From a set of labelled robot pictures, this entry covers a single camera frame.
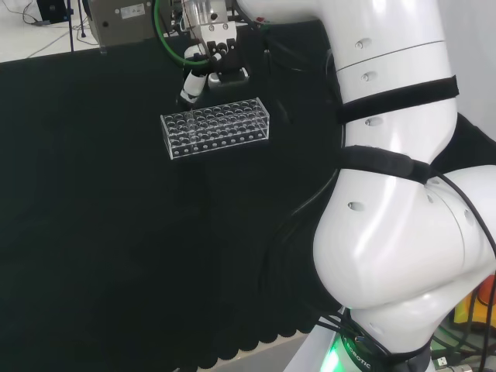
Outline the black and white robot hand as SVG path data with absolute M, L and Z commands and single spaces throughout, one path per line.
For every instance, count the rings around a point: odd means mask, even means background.
M 196 26 L 196 44 L 184 52 L 184 83 L 180 101 L 193 106 L 203 91 L 243 84 L 250 79 L 237 40 L 235 22 Z

